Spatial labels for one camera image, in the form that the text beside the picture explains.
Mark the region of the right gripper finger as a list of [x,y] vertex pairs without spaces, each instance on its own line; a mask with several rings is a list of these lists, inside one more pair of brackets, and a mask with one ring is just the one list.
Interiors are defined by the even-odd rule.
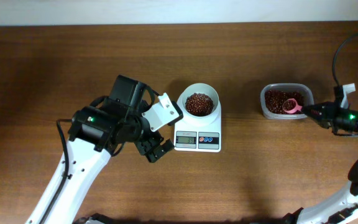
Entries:
[[307,116],[323,116],[326,114],[326,103],[303,106],[301,112]]
[[324,114],[318,110],[305,110],[302,109],[302,113],[312,119],[316,124],[322,128],[330,128],[330,121],[324,117]]

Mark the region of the pink measuring scoop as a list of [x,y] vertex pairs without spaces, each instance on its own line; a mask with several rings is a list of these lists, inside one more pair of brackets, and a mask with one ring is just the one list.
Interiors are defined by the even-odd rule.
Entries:
[[290,98],[283,103],[282,110],[287,114],[295,114],[297,112],[301,112],[302,106],[298,104],[296,99]]

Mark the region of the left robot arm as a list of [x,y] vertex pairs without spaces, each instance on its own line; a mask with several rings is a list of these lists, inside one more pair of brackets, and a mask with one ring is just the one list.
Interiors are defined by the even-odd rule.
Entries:
[[78,110],[68,136],[58,129],[63,154],[28,223],[71,223],[95,178],[132,142],[140,155],[154,163],[174,148],[159,129],[183,118],[166,93],[159,95],[137,80],[119,75],[108,96]]

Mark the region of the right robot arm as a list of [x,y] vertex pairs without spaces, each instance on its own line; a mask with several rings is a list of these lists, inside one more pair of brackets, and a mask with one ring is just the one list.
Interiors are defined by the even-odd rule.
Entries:
[[[358,111],[341,108],[337,102],[324,102],[304,106],[302,113],[323,128],[358,133]],[[348,173],[347,184],[325,201],[308,208],[299,208],[286,214],[280,223],[334,224],[350,223],[358,218],[358,160]]]

